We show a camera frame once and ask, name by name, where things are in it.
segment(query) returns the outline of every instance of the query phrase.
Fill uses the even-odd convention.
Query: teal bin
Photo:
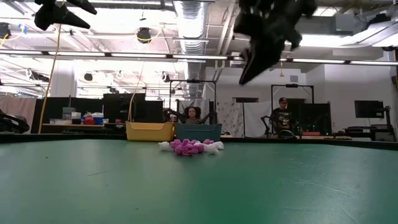
[[[175,135],[179,140],[189,139],[203,142],[206,139],[220,141],[222,124],[175,124]]]

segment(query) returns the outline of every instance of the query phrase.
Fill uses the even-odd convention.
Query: woman
[[[187,121],[185,124],[197,124],[200,123],[200,108],[198,107],[187,107],[184,109]]]

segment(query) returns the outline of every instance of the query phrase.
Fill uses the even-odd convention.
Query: man
[[[294,119],[292,112],[287,108],[287,99],[285,97],[279,99],[279,107],[272,111],[269,120],[272,122],[276,133],[281,130],[293,131]]]

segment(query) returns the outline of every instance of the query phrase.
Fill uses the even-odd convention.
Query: yellow cable
[[[14,38],[7,39],[7,40],[4,40],[4,41],[12,41],[12,40],[16,40],[16,39],[18,39],[18,38],[20,38],[20,37],[21,37],[21,35],[18,35],[18,36],[14,37]]]
[[[6,41],[6,38],[8,37],[8,34],[6,34],[5,36],[4,36],[4,38],[2,39],[2,41],[1,41],[1,44],[0,44],[0,48],[2,47],[2,45],[4,44],[4,41]]]
[[[51,81],[52,81],[52,75],[54,73],[54,68],[55,68],[55,62],[57,61],[57,55],[58,55],[58,51],[60,49],[61,26],[62,26],[62,24],[60,24],[60,27],[58,29],[57,48],[55,50],[54,60],[52,62],[52,68],[51,68],[51,73],[50,73],[50,80],[49,80],[49,84],[47,84],[47,89],[45,90],[44,101],[43,101],[43,106],[42,106],[42,112],[40,114],[39,134],[42,133],[42,125],[43,125],[43,116],[44,116],[45,104],[47,103],[47,96],[49,95],[50,85],[51,85]]]
[[[22,37],[23,34],[24,34],[24,29],[23,29],[23,28],[21,29],[21,34],[18,35],[17,37],[14,37],[14,38],[11,38],[11,39],[7,39],[8,34],[6,34],[6,35],[4,36],[4,38],[2,39],[2,41],[1,41],[0,48],[2,47],[2,45],[4,44],[5,41],[16,40],[16,39]]]
[[[128,120],[129,120],[130,122],[132,122],[131,105],[132,105],[134,96],[136,95],[137,88],[138,88],[138,84],[139,84],[139,82],[140,82],[140,80],[141,80],[142,72],[144,71],[144,65],[145,65],[145,62],[142,63],[141,73],[139,74],[138,82],[137,82],[136,88],[134,89],[134,92],[132,93],[132,97],[131,97],[131,99],[130,99],[129,114],[128,114]]]
[[[138,32],[139,32],[139,30],[137,30],[137,32],[136,32],[136,37],[137,37],[137,40],[141,40],[141,41],[151,41],[151,40],[155,39],[156,37],[158,37],[159,34],[162,32],[162,30],[163,30],[163,27],[160,27],[158,33],[156,34],[156,36],[151,37],[151,38],[149,38],[149,39],[142,39],[142,38],[139,38],[138,35],[137,35]]]

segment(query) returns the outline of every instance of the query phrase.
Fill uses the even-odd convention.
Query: computer monitor
[[[383,101],[356,100],[355,117],[357,118],[384,118]]]

